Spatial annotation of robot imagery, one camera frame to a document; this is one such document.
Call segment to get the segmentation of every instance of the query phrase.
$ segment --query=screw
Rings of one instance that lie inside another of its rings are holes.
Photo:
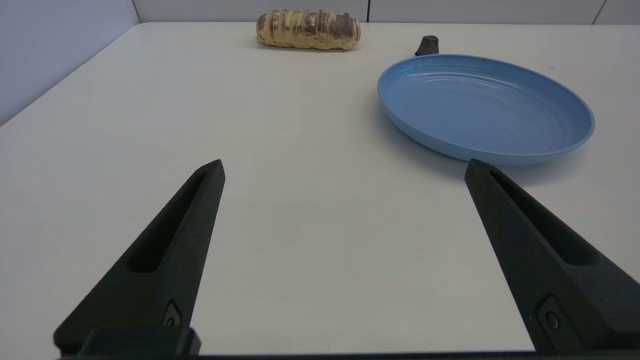
[[[560,329],[560,320],[553,311],[547,313],[547,325],[553,330]]]

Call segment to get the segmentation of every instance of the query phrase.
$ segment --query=bread loaf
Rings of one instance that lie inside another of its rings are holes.
[[[351,49],[360,41],[360,22],[349,13],[274,10],[256,22],[258,41],[300,49]]]

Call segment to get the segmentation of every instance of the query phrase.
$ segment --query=plate rim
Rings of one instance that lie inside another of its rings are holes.
[[[387,73],[389,71],[391,71],[392,69],[401,66],[404,63],[408,63],[408,62],[412,62],[412,61],[421,61],[421,60],[426,60],[428,58],[444,58],[444,57],[450,57],[450,58],[473,58],[473,59],[477,59],[477,60],[482,60],[482,61],[489,61],[489,62],[494,62],[494,63],[499,63],[502,65],[506,65],[509,67],[515,67],[518,68],[520,70],[524,70],[526,72],[529,72],[535,76],[540,76],[543,79],[550,81],[551,83],[555,84],[556,86],[560,86],[561,88],[563,88],[564,90],[566,90],[567,92],[569,92],[569,94],[571,94],[572,96],[574,96],[574,98],[576,98],[578,100],[578,102],[582,105],[582,107],[584,109],[587,110],[587,114],[589,115],[589,130],[587,131],[587,133],[584,135],[584,137],[582,137],[580,139],[580,141],[575,142],[567,147],[563,147],[561,149],[558,150],[554,150],[554,151],[548,151],[548,152],[535,152],[535,153],[530,153],[530,154],[513,154],[513,153],[508,153],[508,152],[495,152],[495,151],[487,151],[487,150],[483,150],[483,149],[476,149],[473,147],[469,147],[466,145],[461,145],[458,143],[453,143],[447,140],[443,140],[441,138],[438,138],[437,136],[433,136],[432,134],[429,133],[425,133],[421,130],[416,129],[415,127],[411,126],[409,123],[407,123],[406,121],[401,120],[401,117],[397,116],[396,113],[394,113],[385,103],[385,101],[383,100],[383,96],[381,94],[380,91],[380,84],[383,80],[383,78],[387,75]],[[380,100],[380,102],[382,103],[383,109],[387,112],[391,112],[391,114],[393,114],[393,116],[395,116],[395,118],[398,119],[398,121],[401,121],[402,123],[404,123],[407,127],[410,127],[411,129],[413,129],[416,132],[419,132],[425,136],[428,136],[434,140],[438,140],[440,142],[444,142],[444,143],[448,143],[450,145],[456,146],[456,147],[460,147],[462,149],[468,149],[471,151],[476,151],[476,152],[482,152],[485,154],[491,154],[491,155],[499,155],[499,156],[509,156],[509,157],[521,157],[521,158],[528,158],[528,157],[537,157],[537,156],[552,156],[552,155],[558,155],[558,154],[563,154],[565,152],[570,152],[573,151],[577,148],[579,148],[580,146],[584,145],[584,143],[587,142],[587,140],[589,140],[591,138],[591,136],[593,135],[593,132],[595,131],[595,118],[593,116],[593,112],[591,111],[591,108],[589,107],[589,105],[578,95],[576,94],[573,90],[571,90],[570,88],[568,88],[567,86],[564,86],[563,84],[561,84],[560,82],[544,75],[541,74],[535,70],[531,70],[528,69],[526,67],[523,66],[519,66],[516,65],[514,63],[510,63],[510,62],[506,62],[506,61],[502,61],[502,60],[496,60],[496,59],[492,59],[492,58],[485,58],[483,56],[475,56],[475,55],[466,55],[466,54],[432,54],[432,55],[422,55],[422,56],[414,56],[412,58],[408,58],[408,59],[403,59],[401,61],[398,61],[394,64],[392,64],[391,66],[389,66],[385,71],[382,72],[382,74],[380,75],[380,77],[378,78],[378,84],[377,84],[377,91],[378,91],[378,99]]]

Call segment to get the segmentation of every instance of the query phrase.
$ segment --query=white table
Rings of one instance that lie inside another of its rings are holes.
[[[363,24],[346,53],[265,48],[254,31],[136,26],[0,127],[0,357],[55,358],[53,330],[217,158],[202,353],[532,349],[466,164],[378,105],[378,76],[423,35],[591,106],[583,148],[505,171],[640,279],[640,26]]]

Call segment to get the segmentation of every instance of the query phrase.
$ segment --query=blue plate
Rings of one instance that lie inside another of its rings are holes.
[[[465,161],[542,163],[577,149],[595,127],[589,106],[558,82],[476,56],[400,61],[380,76],[378,95],[402,132]]]

